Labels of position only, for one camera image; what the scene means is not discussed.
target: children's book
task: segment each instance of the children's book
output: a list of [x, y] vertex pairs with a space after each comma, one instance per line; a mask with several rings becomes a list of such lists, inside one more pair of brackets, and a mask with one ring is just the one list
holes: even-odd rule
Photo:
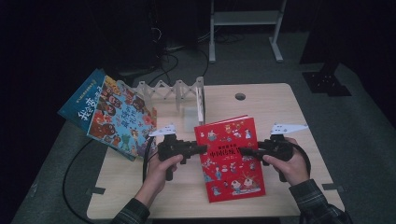
[[[155, 131], [157, 112], [121, 80], [96, 69], [59, 110], [81, 130], [133, 161], [143, 157], [149, 133]], [[155, 141], [149, 146], [155, 149]]]
[[102, 92], [102, 85], [105, 82], [105, 77], [105, 71], [95, 69], [62, 106], [58, 114], [87, 133], [90, 129], [96, 103]]
[[258, 197], [265, 194], [261, 163], [242, 156], [240, 147], [258, 149], [254, 118], [241, 116], [194, 128], [210, 203]]

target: red cover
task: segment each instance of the red cover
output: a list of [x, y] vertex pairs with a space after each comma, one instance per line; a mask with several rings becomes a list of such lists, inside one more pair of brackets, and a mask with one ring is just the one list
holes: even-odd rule
[[265, 194], [261, 163], [243, 157], [240, 147], [257, 146], [254, 118], [241, 116], [194, 128], [210, 203], [258, 197]]

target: white metal stand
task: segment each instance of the white metal stand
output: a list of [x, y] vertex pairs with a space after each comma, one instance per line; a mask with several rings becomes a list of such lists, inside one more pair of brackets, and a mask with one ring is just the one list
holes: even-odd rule
[[277, 37], [279, 35], [280, 25], [282, 24], [287, 0], [282, 1], [280, 10], [270, 11], [227, 11], [215, 12], [215, 0], [211, 0], [210, 9], [210, 42], [209, 42], [209, 61], [216, 61], [215, 52], [215, 26], [217, 25], [275, 25], [274, 35], [269, 38], [271, 48], [275, 54], [278, 63], [283, 62], [279, 47], [277, 46]]

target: left hand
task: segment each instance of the left hand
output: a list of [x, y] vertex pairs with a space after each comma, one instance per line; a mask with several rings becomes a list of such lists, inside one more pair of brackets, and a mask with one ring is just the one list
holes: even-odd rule
[[150, 208], [155, 197], [165, 187], [166, 170], [173, 166], [172, 171], [174, 172], [177, 169], [177, 164], [182, 160], [182, 155], [171, 157], [166, 161], [160, 161], [158, 159], [158, 154], [154, 155], [148, 162], [148, 173], [146, 180], [134, 197], [143, 203], [147, 208]]

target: right hand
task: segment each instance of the right hand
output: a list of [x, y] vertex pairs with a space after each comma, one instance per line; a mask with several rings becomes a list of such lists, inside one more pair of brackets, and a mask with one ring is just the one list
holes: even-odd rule
[[[285, 138], [289, 142], [297, 145], [297, 141], [293, 138]], [[275, 157], [264, 155], [263, 160], [273, 165], [277, 171], [285, 176], [291, 186], [298, 185], [309, 179], [308, 171], [303, 156], [297, 149], [293, 149], [293, 157], [289, 161], [282, 161]]]

